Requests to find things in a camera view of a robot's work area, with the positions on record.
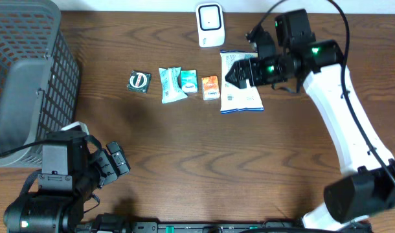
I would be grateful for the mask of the light green wipes pack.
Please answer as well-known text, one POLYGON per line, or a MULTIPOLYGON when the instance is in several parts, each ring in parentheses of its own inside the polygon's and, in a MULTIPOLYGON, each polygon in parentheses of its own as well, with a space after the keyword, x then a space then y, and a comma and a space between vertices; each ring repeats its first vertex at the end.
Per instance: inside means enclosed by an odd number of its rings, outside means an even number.
POLYGON ((180 67, 159 68, 159 75, 162 85, 162 103, 167 104, 188 98, 186 93, 180 88, 178 83, 180 67))

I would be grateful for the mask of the white blue snack bag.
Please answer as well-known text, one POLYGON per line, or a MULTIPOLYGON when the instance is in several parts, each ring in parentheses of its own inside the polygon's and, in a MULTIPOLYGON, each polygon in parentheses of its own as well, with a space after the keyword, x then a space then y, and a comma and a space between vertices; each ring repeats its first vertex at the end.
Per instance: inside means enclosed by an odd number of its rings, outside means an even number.
POLYGON ((221 57, 221 109, 222 114, 239 111, 263 111, 264 106, 256 87, 239 89, 225 80, 233 63, 238 60, 256 58, 255 52, 220 50, 221 57))

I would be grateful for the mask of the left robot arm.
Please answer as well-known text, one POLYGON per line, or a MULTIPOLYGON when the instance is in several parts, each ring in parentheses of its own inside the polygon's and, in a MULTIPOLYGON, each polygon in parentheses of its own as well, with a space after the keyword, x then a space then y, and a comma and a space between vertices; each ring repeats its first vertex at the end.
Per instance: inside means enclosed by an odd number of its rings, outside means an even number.
POLYGON ((42 141, 41 169, 31 173, 5 210, 8 232, 77 232, 96 189, 130 172, 123 148, 105 147, 87 126, 74 122, 42 141))

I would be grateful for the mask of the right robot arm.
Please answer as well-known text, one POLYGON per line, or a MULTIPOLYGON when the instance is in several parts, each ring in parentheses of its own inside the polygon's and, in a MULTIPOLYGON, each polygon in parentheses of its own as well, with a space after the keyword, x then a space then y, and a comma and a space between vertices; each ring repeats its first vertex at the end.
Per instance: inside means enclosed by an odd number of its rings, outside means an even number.
POLYGON ((275 18, 276 37, 256 25, 246 39, 258 56, 233 63, 226 81, 239 89, 295 78, 311 98, 335 146, 341 180, 324 189, 324 201, 301 219, 302 227, 342 231, 395 207, 395 158, 372 127, 353 88, 347 50, 317 41, 305 10, 275 18))

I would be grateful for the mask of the orange tissue pack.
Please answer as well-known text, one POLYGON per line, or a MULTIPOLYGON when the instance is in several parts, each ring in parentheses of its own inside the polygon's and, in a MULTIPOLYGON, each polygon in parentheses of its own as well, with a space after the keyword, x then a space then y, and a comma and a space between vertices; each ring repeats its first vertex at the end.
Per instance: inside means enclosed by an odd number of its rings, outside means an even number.
POLYGON ((217 76, 203 77, 201 81, 204 100, 215 100, 220 97, 220 87, 217 76))

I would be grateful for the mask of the green tissue pack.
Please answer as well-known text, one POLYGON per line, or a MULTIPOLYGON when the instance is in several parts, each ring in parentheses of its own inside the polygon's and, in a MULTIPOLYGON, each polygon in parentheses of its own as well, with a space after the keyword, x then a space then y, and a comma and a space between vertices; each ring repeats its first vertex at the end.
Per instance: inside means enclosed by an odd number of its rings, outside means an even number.
POLYGON ((198 92, 198 81, 196 70, 181 71, 181 89, 185 93, 198 92))

